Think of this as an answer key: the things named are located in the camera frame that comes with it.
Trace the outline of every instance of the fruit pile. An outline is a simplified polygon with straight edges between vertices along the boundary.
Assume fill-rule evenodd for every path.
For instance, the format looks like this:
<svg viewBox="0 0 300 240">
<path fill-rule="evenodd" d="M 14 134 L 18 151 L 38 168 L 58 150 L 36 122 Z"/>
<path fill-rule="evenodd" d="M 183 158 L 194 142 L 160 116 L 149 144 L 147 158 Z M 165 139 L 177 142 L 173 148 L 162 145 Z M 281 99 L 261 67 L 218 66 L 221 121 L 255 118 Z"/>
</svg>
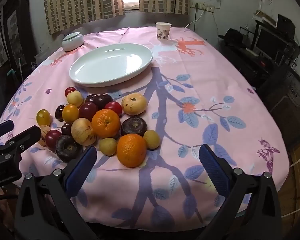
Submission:
<svg viewBox="0 0 300 240">
<path fill-rule="evenodd" d="M 92 145 L 100 138 L 99 150 L 104 155 L 116 154 L 120 163 L 135 168 L 146 158 L 147 148 L 159 147 L 159 135 L 147 130 L 146 122 L 136 116 L 146 110 L 143 95 L 127 95 L 121 105 L 108 94 L 92 94 L 84 100 L 74 87 L 67 88 L 65 96 L 69 104 L 60 105 L 55 111 L 55 118 L 65 122 L 61 132 L 50 129 L 51 116 L 47 110 L 40 110 L 36 117 L 42 134 L 39 144 L 55 152 L 60 160 L 68 163 L 82 153 L 83 146 Z M 122 112 L 132 117 L 121 124 Z"/>
</svg>

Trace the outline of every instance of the speaker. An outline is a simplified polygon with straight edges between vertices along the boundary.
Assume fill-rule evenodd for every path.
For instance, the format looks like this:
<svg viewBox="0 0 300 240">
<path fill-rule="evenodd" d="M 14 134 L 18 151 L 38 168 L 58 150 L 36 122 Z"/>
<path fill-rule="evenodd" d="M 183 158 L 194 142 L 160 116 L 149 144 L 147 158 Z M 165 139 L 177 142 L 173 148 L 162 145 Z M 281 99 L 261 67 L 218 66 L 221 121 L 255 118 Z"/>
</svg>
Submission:
<svg viewBox="0 0 300 240">
<path fill-rule="evenodd" d="M 284 35 L 288 38 L 292 40 L 294 39 L 294 34 L 296 32 L 295 25 L 290 19 L 282 16 L 281 14 L 278 15 L 277 30 L 284 33 Z"/>
</svg>

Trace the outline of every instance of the paper cup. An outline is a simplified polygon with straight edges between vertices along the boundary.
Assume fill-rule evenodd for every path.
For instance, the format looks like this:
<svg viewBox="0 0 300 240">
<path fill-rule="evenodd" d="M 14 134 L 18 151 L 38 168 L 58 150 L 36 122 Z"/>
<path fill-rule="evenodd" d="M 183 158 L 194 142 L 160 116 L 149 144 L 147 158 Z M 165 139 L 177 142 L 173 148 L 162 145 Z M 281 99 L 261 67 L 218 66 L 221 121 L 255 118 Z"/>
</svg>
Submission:
<svg viewBox="0 0 300 240">
<path fill-rule="evenodd" d="M 166 41 L 169 37 L 171 23 L 156 23 L 157 25 L 157 38 Z"/>
</svg>

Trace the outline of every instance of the screw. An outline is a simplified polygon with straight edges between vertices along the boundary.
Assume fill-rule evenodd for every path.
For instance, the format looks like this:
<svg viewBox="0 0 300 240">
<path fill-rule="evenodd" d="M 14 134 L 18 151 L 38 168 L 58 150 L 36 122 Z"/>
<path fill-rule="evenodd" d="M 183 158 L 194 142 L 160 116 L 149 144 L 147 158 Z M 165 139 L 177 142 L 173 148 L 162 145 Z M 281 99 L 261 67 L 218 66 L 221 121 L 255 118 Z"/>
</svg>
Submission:
<svg viewBox="0 0 300 240">
<path fill-rule="evenodd" d="M 62 170 L 61 169 L 56 169 L 53 171 L 54 176 L 59 176 L 61 174 Z"/>
<path fill-rule="evenodd" d="M 271 174 L 267 171 L 263 174 L 263 176 L 265 176 L 267 179 L 271 178 Z"/>
<path fill-rule="evenodd" d="M 25 178 L 26 178 L 26 179 L 31 179 L 31 178 L 32 178 L 32 173 L 26 174 Z"/>
<path fill-rule="evenodd" d="M 240 168 L 235 168 L 233 171 L 237 175 L 241 175 L 243 173 L 243 171 Z"/>
</svg>

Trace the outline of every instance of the bowl lid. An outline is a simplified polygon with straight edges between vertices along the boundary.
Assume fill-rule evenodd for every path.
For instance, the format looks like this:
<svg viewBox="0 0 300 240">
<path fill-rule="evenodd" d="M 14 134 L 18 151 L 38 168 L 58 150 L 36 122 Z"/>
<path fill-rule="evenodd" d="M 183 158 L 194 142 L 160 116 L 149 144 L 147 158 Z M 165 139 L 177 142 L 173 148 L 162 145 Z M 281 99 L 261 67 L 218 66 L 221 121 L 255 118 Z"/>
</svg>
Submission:
<svg viewBox="0 0 300 240">
<path fill-rule="evenodd" d="M 69 40 L 69 39 L 72 39 L 72 38 L 78 36 L 79 34 L 80 34 L 80 33 L 70 33 L 70 34 L 68 34 L 66 37 L 63 38 L 63 41 L 67 41 L 67 40 Z"/>
</svg>

